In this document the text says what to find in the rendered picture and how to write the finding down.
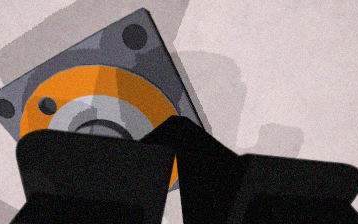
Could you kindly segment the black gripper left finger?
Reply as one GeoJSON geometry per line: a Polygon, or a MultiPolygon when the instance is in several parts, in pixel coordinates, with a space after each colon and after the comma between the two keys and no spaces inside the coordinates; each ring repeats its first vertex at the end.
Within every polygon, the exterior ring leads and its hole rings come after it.
{"type": "Polygon", "coordinates": [[[48,193],[139,204],[161,224],[181,121],[171,115],[140,140],[38,129],[16,144],[26,201],[48,193]]]}

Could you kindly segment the orange round plate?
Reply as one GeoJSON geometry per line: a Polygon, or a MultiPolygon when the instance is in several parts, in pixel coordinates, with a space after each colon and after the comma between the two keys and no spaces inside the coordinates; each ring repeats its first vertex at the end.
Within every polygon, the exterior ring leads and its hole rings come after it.
{"type": "Polygon", "coordinates": [[[38,129],[74,133],[85,122],[104,119],[140,140],[171,115],[180,117],[173,101],[144,75],[124,66],[81,64],[38,85],[22,114],[20,139],[38,129]],[[57,111],[46,106],[46,97],[56,102],[57,111]]]}

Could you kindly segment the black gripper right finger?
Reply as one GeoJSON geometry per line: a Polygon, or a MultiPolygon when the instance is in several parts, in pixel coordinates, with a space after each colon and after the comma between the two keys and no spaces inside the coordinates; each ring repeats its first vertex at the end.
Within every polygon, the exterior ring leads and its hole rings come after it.
{"type": "Polygon", "coordinates": [[[259,194],[346,199],[358,195],[358,168],[332,161],[237,155],[180,116],[176,149],[183,224],[241,224],[259,194]]]}

